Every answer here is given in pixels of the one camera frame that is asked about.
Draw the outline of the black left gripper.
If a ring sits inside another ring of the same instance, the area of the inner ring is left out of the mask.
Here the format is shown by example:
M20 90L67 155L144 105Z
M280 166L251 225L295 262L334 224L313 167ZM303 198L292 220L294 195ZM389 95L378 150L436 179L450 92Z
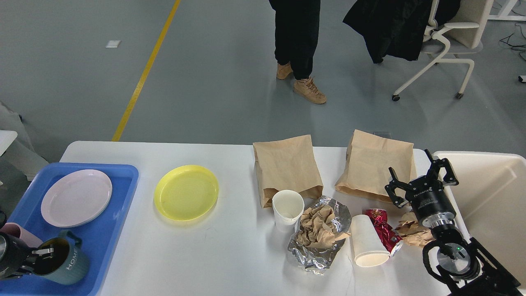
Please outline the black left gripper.
M36 249L21 239L0 233L0 278L19 278L34 271L35 256L53 257L54 247Z

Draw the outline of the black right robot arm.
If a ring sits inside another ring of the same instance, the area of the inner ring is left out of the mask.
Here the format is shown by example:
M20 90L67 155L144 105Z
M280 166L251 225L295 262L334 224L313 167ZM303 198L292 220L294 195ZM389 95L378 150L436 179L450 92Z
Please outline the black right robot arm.
M389 167L391 180L385 186L397 208L410 204L420 226L434 240L423 247L423 264L436 280L447 285L452 296L519 296L520 283L475 238L465 240L455 226L457 215L445 187L458 185L448 159L425 153L430 167L424 176L408 183Z

